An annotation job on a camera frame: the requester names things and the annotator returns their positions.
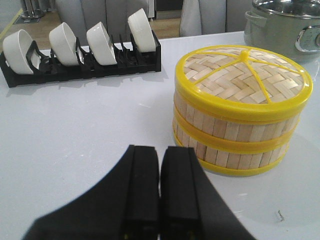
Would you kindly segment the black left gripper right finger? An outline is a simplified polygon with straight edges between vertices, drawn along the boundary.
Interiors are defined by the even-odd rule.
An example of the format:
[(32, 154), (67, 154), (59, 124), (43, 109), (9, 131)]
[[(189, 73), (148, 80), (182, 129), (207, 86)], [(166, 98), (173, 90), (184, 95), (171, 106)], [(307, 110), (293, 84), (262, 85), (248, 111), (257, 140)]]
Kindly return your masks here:
[(254, 239), (211, 184), (193, 148), (167, 148), (160, 190), (162, 240)]

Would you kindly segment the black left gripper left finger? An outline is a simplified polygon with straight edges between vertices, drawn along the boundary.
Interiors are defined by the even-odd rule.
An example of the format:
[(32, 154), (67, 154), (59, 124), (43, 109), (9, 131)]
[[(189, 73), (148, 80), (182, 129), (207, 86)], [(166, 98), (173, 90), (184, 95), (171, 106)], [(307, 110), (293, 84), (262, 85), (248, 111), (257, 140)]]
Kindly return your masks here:
[(25, 240), (156, 240), (159, 163), (154, 147), (129, 145), (96, 185), (35, 220)]

